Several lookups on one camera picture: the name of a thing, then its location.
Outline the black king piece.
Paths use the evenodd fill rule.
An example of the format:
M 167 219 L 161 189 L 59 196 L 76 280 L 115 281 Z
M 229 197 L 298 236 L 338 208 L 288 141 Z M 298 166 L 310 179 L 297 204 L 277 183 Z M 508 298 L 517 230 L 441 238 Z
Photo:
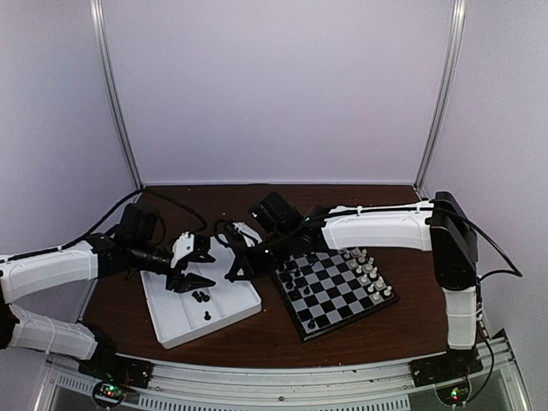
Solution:
M 299 300 L 301 298 L 301 294 L 300 294 L 300 291 L 298 289 L 293 289 L 291 292 L 290 292 L 290 299 L 292 301 L 296 301 L 296 300 Z

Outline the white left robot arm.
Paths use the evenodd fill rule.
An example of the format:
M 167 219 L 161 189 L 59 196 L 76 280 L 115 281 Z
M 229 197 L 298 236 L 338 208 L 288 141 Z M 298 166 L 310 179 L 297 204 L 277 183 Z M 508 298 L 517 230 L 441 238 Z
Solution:
M 98 281 L 131 270 L 163 276 L 165 288 L 177 294 L 214 285 L 214 281 L 186 271 L 191 263 L 214 262 L 210 238 L 186 231 L 171 247 L 156 245 L 152 237 L 163 224 L 157 211 L 128 205 L 119 223 L 104 233 L 92 230 L 66 245 L 3 256 L 1 347 L 64 354 L 88 362 L 105 380 L 118 378 L 122 359 L 102 330 L 33 313 L 18 302 L 66 284 Z

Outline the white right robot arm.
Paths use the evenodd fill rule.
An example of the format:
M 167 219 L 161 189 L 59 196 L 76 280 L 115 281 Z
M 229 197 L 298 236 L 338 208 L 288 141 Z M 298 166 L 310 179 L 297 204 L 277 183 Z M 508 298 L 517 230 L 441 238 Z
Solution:
M 272 192 L 249 212 L 265 236 L 240 223 L 224 225 L 226 246 L 235 253 L 226 277 L 272 276 L 303 341 L 395 303 L 370 252 L 413 249 L 431 254 L 444 293 L 447 351 L 439 371 L 456 378 L 471 365 L 480 311 L 477 229 L 452 194 L 408 205 L 316 206 L 301 214 Z

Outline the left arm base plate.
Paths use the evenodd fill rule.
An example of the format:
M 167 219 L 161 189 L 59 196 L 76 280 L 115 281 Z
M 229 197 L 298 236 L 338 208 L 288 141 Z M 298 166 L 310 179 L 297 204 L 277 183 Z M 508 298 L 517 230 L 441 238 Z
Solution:
M 116 356 L 114 362 L 100 366 L 97 361 L 77 360 L 80 373 L 121 388 L 147 389 L 154 365 L 150 361 Z

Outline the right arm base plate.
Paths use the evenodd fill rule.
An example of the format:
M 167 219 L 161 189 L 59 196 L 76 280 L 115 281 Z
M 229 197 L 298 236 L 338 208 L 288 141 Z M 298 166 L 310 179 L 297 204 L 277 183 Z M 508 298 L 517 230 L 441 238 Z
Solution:
M 453 379 L 465 378 L 483 370 L 483 364 L 470 351 L 444 354 L 412 360 L 409 364 L 415 387 L 440 384 Z

